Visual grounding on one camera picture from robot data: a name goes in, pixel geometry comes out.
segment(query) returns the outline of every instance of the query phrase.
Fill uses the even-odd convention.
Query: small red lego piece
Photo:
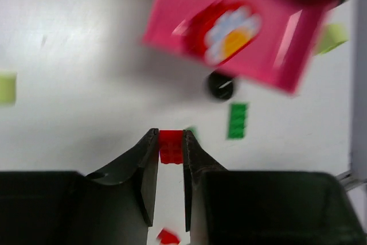
[[[163,164],[182,164],[183,130],[159,131],[159,155]]]
[[[157,239],[161,241],[161,244],[179,244],[181,242],[176,234],[168,231],[166,228],[159,233]]]

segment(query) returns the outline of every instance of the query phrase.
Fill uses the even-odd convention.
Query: white surface
[[[247,136],[226,141],[228,104],[202,87],[210,72],[138,44],[151,0],[0,0],[0,67],[18,71],[18,100],[0,108],[0,169],[89,173],[151,127],[198,127],[230,169],[348,169],[351,43],[316,57],[299,96],[241,82]],[[331,21],[352,27],[353,1]],[[185,242],[182,168],[159,167],[155,226]]]
[[[366,186],[358,186],[357,188],[348,191],[348,196],[352,202],[358,219],[366,232]]]

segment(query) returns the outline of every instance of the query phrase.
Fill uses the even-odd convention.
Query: lime green lego piece
[[[17,74],[0,72],[0,104],[15,103],[17,95]]]
[[[229,113],[227,139],[243,139],[245,137],[248,104],[232,103]]]
[[[189,131],[191,131],[191,132],[194,134],[194,136],[195,136],[196,140],[198,140],[198,141],[199,141],[199,139],[198,139],[198,135],[197,135],[197,131],[196,131],[196,127],[194,127],[194,126],[190,126],[190,127],[186,128],[185,130],[189,130]]]
[[[347,42],[348,34],[342,24],[328,24],[325,26],[323,33],[321,34],[320,40],[316,45],[316,55],[325,54],[339,45]]]

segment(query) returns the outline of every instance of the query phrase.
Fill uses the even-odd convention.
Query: black round lego piece
[[[229,100],[235,91],[235,80],[214,71],[206,80],[210,94],[218,100]]]

